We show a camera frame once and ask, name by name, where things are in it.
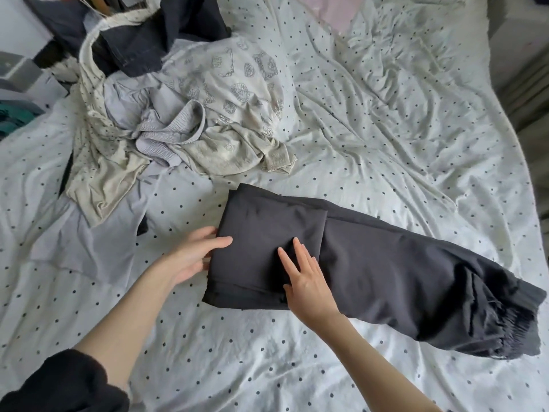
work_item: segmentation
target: hand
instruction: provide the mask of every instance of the hand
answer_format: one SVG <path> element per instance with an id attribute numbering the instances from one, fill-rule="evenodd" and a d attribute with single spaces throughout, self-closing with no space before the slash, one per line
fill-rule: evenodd
<path id="1" fill-rule="evenodd" d="M 316 332 L 316 328 L 326 319 L 340 315 L 339 309 L 319 263 L 309 255 L 297 237 L 294 238 L 294 249 L 299 270 L 282 247 L 278 248 L 278 256 L 292 283 L 284 285 L 288 307 L 301 322 Z"/>
<path id="2" fill-rule="evenodd" d="M 155 265 L 172 276 L 172 284 L 181 282 L 193 277 L 202 270 L 207 270 L 209 262 L 203 260 L 210 256 L 214 249 L 227 247 L 233 242 L 232 237 L 215 237 L 217 228 L 199 228 L 175 246 L 168 254 L 161 256 Z"/>

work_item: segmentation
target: pink fabric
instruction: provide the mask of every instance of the pink fabric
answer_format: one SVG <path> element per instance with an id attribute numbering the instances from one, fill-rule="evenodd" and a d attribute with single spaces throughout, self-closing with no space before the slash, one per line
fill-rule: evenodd
<path id="1" fill-rule="evenodd" d="M 346 33 L 363 0 L 298 0 L 339 33 Z"/>

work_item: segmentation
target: white polka dot bed sheet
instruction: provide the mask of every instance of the white polka dot bed sheet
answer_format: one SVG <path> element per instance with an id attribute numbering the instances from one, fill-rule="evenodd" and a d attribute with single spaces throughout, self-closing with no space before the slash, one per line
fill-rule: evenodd
<path id="1" fill-rule="evenodd" d="M 454 242 L 545 290 L 528 169 L 490 87 L 486 0 L 365 0 L 335 34 L 296 0 L 219 0 L 226 24 L 275 58 L 279 137 L 291 175 L 201 176 L 184 165 L 152 198 L 130 283 L 189 231 L 220 221 L 241 182 L 319 197 Z M 69 96 L 0 143 L 0 395 L 73 346 L 127 288 L 29 261 L 48 226 L 83 111 Z M 131 410 L 367 411 L 327 346 L 291 313 L 201 302 L 206 273 L 177 286 L 131 376 Z M 549 411 L 549 311 L 541 354 L 445 352 L 388 326 L 360 333 L 443 410 Z"/>

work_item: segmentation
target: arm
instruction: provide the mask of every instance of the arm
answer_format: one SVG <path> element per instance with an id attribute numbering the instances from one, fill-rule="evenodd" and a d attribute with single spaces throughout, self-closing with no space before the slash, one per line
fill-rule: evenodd
<path id="1" fill-rule="evenodd" d="M 126 389 L 141 347 L 172 288 L 206 269 L 202 258 L 211 250 L 227 247 L 232 242 L 231 237 L 207 238 L 213 233 L 214 227 L 196 230 L 161 256 L 74 347 L 105 368 L 110 385 Z"/>
<path id="2" fill-rule="evenodd" d="M 319 263 L 297 238 L 294 248 L 299 270 L 285 251 L 278 249 L 292 283 L 285 285 L 288 306 L 333 350 L 372 412 L 441 412 L 339 312 Z"/>

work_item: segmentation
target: folded black pants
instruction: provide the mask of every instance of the folded black pants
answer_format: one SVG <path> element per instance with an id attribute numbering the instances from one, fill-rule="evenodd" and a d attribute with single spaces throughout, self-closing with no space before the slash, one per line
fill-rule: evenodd
<path id="1" fill-rule="evenodd" d="M 339 310 L 444 350 L 498 359 L 540 352 L 546 292 L 450 242 L 412 233 L 316 198 L 240 184 L 230 191 L 203 301 L 219 308 L 288 309 L 277 255 L 298 237 L 317 257 Z"/>

